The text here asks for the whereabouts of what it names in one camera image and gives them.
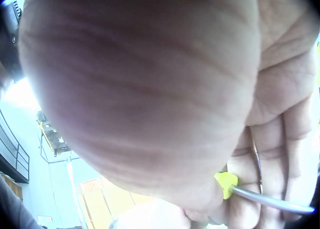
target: yellow panel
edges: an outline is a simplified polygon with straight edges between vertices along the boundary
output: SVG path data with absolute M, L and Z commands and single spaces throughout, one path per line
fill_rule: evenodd
M 103 198 L 101 190 L 83 192 L 95 229 L 109 227 L 112 217 Z
M 113 218 L 135 206 L 130 193 L 111 182 L 103 181 L 103 193 Z
M 83 199 L 82 194 L 78 194 L 78 198 L 79 198 L 79 204 L 80 204 L 80 207 L 81 207 L 81 209 L 82 209 L 82 211 L 83 211 L 85 220 L 86 220 L 86 221 L 90 221 L 90 217 L 89 217 L 89 214 L 88 214 L 88 212 L 87 212 L 85 200 Z
M 86 223 L 87 223 L 88 229 L 94 229 L 91 221 L 86 221 Z
M 131 194 L 131 197 L 136 205 L 146 204 L 149 201 L 153 200 L 153 198 L 150 196 L 143 196 L 143 195 L 139 195 L 139 194 L 132 193 L 132 192 L 130 194 Z

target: palm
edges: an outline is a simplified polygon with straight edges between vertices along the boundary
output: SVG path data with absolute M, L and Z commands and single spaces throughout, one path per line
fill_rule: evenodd
M 303 1 L 261 1 L 263 41 L 255 97 L 246 121 L 249 127 L 228 162 L 228 171 L 239 176 L 244 188 L 260 191 L 259 169 L 252 150 L 248 150 L 254 141 L 263 193 L 307 205 L 313 195 L 319 156 L 319 149 L 312 149 L 312 129 L 318 113 L 314 102 L 319 99 L 315 87 L 318 61 L 312 48 L 318 34 L 317 22 Z M 260 208 L 236 196 L 231 201 L 230 211 L 238 212 L 234 217 L 230 215 L 231 224 L 242 223 L 244 228 L 256 223 L 257 228 L 283 227 L 279 211 Z M 295 217 L 285 214 L 285 218 Z

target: wall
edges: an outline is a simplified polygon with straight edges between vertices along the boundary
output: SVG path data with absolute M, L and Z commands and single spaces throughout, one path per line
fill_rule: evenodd
M 53 223 L 49 224 L 49 228 L 80 225 L 66 163 L 51 164 L 50 178 L 49 166 L 40 156 L 38 135 L 41 135 L 41 131 L 36 122 L 39 106 L 26 79 L 14 85 L 6 93 L 0 102 L 0 109 L 20 144 L 30 156 L 30 183 L 20 184 L 25 207 L 35 218 L 38 215 L 51 216 Z M 66 158 L 69 155 L 65 152 L 55 158 L 45 141 L 43 144 L 49 161 Z M 72 163 L 75 185 L 100 177 L 82 159 L 74 160 Z

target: finger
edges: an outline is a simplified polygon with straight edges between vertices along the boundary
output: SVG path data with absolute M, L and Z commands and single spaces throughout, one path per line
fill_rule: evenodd
M 242 133 L 237 149 L 227 162 L 228 172 L 238 176 L 238 185 L 260 193 L 260 172 L 249 127 Z M 228 228 L 253 228 L 260 216 L 260 204 L 232 195 L 229 200 Z
M 282 116 L 272 121 L 250 127 L 260 162 L 262 192 L 283 199 L 287 186 L 288 157 Z M 277 209 L 261 205 L 257 229 L 283 228 L 284 221 Z
M 184 209 L 223 204 L 213 176 L 259 60 L 256 0 L 214 1 L 33 0 L 19 31 L 28 80 L 70 146 L 121 188 Z
M 285 200 L 308 206 L 317 183 L 319 163 L 319 89 L 284 113 L 289 176 Z M 298 215 L 283 213 L 285 220 Z

